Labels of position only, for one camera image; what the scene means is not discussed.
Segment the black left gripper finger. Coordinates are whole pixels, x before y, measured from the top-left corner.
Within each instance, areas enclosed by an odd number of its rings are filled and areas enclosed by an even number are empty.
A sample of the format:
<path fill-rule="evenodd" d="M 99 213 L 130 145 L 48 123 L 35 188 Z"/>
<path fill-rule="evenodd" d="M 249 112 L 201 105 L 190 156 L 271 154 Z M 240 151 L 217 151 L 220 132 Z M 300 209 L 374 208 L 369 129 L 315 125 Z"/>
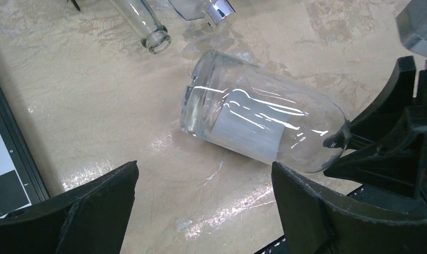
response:
<path fill-rule="evenodd" d="M 139 178 L 136 161 L 0 219 L 0 253 L 120 253 Z"/>

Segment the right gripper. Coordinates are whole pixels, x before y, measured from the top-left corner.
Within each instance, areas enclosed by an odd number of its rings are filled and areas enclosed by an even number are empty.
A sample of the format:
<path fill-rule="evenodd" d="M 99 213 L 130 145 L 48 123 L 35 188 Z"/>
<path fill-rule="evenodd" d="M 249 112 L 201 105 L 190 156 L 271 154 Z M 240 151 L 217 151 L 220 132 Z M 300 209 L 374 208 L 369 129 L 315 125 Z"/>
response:
<path fill-rule="evenodd" d="M 401 114 L 403 132 L 387 135 Z M 373 102 L 323 146 L 353 150 L 326 176 L 417 198 L 427 207 L 427 69 L 417 71 L 413 56 L 398 58 Z"/>

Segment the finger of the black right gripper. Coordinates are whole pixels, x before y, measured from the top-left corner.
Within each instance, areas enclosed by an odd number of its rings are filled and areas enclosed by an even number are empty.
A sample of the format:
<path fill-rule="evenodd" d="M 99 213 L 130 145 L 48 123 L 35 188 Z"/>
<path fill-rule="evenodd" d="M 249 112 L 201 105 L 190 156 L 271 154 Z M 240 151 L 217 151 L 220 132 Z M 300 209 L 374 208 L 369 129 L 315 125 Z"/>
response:
<path fill-rule="evenodd" d="M 274 162 L 287 253 L 427 253 L 427 205 L 369 186 L 343 195 Z"/>

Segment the clear bottle silver cap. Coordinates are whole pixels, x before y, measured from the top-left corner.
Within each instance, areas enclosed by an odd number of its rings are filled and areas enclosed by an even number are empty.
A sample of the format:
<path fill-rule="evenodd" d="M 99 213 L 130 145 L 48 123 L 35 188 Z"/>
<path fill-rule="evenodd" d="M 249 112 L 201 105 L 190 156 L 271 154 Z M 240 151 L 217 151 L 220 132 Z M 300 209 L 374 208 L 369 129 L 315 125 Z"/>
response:
<path fill-rule="evenodd" d="M 333 100 L 288 77 L 209 50 L 181 104 L 185 133 L 265 164 L 300 173 L 331 167 L 345 151 L 350 122 Z"/>

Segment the clear wine bottle dark label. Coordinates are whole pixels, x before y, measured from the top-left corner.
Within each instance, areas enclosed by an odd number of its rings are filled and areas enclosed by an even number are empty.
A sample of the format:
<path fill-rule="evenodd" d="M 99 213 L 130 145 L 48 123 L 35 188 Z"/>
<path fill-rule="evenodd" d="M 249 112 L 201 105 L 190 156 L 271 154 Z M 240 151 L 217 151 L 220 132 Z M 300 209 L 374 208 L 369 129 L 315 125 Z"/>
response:
<path fill-rule="evenodd" d="M 143 47 L 158 54 L 171 44 L 167 28 L 160 23 L 147 1 L 113 0 L 111 4 L 138 35 Z"/>

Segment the blue square glass bottle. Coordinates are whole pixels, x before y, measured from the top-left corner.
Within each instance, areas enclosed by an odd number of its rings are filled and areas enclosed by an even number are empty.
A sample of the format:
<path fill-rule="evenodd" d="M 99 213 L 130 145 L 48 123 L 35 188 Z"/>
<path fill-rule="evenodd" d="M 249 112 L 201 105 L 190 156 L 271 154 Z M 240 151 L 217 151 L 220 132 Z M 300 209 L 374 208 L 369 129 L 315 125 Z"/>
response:
<path fill-rule="evenodd" d="M 206 19 L 210 26 L 217 26 L 235 13 L 227 0 L 169 0 L 169 3 L 184 20 Z"/>

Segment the black white checkerboard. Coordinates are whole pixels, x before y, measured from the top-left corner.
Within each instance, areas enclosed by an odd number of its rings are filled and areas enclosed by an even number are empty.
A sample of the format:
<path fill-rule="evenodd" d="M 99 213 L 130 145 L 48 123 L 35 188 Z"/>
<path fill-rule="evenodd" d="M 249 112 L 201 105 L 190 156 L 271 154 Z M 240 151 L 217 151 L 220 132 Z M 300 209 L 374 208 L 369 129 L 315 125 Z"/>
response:
<path fill-rule="evenodd" d="M 0 219 L 49 197 L 0 86 Z"/>

